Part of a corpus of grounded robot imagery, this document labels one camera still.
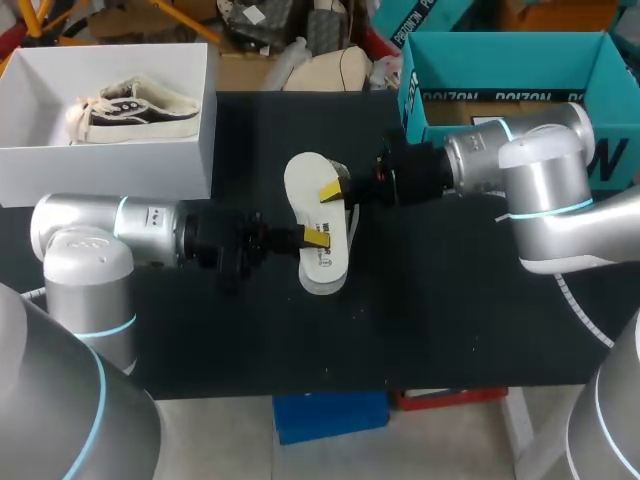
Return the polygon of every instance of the black table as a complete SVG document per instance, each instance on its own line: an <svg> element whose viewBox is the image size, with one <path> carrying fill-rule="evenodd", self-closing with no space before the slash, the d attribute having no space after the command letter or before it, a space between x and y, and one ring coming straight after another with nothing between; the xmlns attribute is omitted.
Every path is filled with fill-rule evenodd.
<svg viewBox="0 0 640 480"><path fill-rule="evenodd" d="M389 93L221 93L214 196L291 225L291 157L315 151L364 171L398 124ZM306 293L289 258L270 257L236 296L212 273L140 269L133 378L158 399L586 382L607 348L552 277L521 267L509 222L494 222L503 202L364 207L349 278L330 297ZM30 214L0 210L0 281L18 291L43 284ZM638 279L628 265L566 276L612 338L640 303Z"/></svg>

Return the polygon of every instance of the sneaker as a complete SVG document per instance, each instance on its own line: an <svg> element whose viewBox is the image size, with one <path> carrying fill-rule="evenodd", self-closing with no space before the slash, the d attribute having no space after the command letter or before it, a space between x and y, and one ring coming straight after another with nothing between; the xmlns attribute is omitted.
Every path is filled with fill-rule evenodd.
<svg viewBox="0 0 640 480"><path fill-rule="evenodd" d="M331 235L331 246L300 250L298 278L314 295L330 295L342 288L349 269L349 250L358 225L359 206L344 208L344 201L320 203L318 192L325 182L348 176L348 169L317 153L292 158L284 174L285 189L297 223Z"/></svg>
<svg viewBox="0 0 640 480"><path fill-rule="evenodd" d="M67 111L72 143L117 143L198 133L200 105L143 75L80 98Z"/></svg>

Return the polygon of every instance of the plastic bag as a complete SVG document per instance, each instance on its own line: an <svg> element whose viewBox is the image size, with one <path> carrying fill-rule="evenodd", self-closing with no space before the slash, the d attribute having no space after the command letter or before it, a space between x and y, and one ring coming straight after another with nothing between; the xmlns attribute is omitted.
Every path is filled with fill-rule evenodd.
<svg viewBox="0 0 640 480"><path fill-rule="evenodd" d="M273 68L271 68L262 86L262 91L282 90L293 69L310 58L311 51L307 49L307 41L302 37L298 37L294 43L285 48Z"/></svg>
<svg viewBox="0 0 640 480"><path fill-rule="evenodd" d="M371 90L397 90L400 85L402 71L402 57L382 57L373 64L369 84Z"/></svg>

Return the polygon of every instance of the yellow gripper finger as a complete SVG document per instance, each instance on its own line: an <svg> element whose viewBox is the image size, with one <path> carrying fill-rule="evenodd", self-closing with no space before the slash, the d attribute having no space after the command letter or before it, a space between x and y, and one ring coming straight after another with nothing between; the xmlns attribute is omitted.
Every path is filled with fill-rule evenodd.
<svg viewBox="0 0 640 480"><path fill-rule="evenodd" d="M331 246L331 237L328 233L319 232L313 228L304 227L304 243L308 247L329 248Z"/></svg>
<svg viewBox="0 0 640 480"><path fill-rule="evenodd" d="M325 185L320 189L320 203L333 202L342 198L342 187L340 179L336 178L333 182Z"/></svg>

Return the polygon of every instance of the white box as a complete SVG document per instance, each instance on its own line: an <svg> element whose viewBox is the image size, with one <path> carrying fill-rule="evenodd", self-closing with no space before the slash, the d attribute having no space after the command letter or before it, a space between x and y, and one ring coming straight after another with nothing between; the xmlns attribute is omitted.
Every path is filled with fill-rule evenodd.
<svg viewBox="0 0 640 480"><path fill-rule="evenodd" d="M16 50L0 78L0 205L65 192L210 198L217 56L205 43ZM136 74L197 99L198 134L70 145L65 114L77 97Z"/></svg>

